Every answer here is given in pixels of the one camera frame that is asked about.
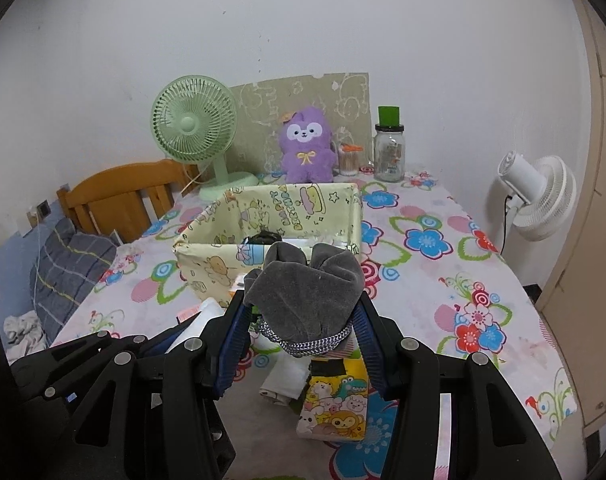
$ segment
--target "purple plush toy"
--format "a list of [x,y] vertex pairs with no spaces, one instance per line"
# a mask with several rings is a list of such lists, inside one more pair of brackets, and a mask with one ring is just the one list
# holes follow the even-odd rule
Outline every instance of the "purple plush toy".
[[283,124],[278,143],[283,152],[281,168],[288,184],[332,182],[338,163],[330,149],[332,129],[322,110],[308,106]]

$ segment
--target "fabric storage bin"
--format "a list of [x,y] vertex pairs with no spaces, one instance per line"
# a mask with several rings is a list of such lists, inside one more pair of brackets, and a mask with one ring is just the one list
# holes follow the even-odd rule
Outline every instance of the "fabric storage bin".
[[262,266],[269,246],[248,244],[261,230],[278,233],[310,257],[324,242],[360,253],[361,200],[355,184],[287,184],[233,188],[176,238],[181,275],[201,299],[222,306],[240,274]]

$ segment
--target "crocodile illustration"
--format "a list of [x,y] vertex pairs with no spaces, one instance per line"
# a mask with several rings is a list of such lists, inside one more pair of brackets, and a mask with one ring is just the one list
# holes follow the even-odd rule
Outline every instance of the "crocodile illustration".
[[363,379],[355,379],[348,376],[340,382],[339,391],[334,397],[340,397],[345,400],[350,395],[364,394],[368,390],[368,382]]

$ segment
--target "blue wall paint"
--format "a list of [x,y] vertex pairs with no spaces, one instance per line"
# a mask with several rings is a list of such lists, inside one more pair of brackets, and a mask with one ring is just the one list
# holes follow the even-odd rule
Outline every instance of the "blue wall paint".
[[57,222],[64,217],[58,201],[51,203],[52,213],[45,222],[32,229],[25,237],[14,233],[0,246],[0,331],[3,345],[7,341],[3,321],[7,316],[21,316],[30,310],[30,271],[40,248],[48,239]]

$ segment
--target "fan base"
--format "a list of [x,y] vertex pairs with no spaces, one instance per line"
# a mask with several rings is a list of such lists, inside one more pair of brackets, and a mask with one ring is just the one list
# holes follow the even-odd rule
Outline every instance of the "fan base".
[[208,202],[214,202],[214,200],[222,199],[223,193],[226,189],[231,187],[246,187],[246,186],[258,186],[259,179],[251,173],[239,171],[237,173],[231,173],[229,175],[229,182],[225,184],[219,184],[218,180],[213,178],[208,180],[200,186],[200,192],[198,196],[207,200]]

